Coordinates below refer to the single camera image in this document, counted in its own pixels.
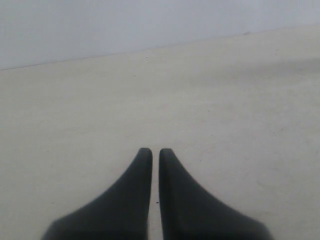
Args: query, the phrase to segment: white wall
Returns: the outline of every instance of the white wall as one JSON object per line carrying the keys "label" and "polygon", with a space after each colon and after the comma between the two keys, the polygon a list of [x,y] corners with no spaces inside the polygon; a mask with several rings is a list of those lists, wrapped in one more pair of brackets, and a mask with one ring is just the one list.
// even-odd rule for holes
{"label": "white wall", "polygon": [[319,0],[1,0],[0,69],[315,23]]}

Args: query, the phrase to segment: white floor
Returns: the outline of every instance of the white floor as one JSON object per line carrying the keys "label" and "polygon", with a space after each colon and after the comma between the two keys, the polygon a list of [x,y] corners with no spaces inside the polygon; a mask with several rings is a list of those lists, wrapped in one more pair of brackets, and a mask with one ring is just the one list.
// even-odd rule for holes
{"label": "white floor", "polygon": [[320,26],[0,71],[0,234],[39,239],[154,153],[173,148],[277,240],[320,235]]}

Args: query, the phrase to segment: floor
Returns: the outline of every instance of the floor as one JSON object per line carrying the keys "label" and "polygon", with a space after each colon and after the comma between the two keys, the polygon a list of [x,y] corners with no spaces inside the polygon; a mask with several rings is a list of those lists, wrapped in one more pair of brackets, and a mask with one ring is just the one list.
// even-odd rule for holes
{"label": "floor", "polygon": [[164,147],[275,239],[317,239],[319,43],[315,25],[0,71],[1,239],[39,239],[140,147],[154,154],[149,239]]}

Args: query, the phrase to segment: wall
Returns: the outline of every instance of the wall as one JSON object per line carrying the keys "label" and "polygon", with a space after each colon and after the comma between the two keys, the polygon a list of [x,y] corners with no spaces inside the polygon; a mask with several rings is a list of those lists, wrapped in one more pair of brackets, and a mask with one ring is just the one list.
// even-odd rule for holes
{"label": "wall", "polygon": [[1,0],[0,69],[315,23],[318,0]]}

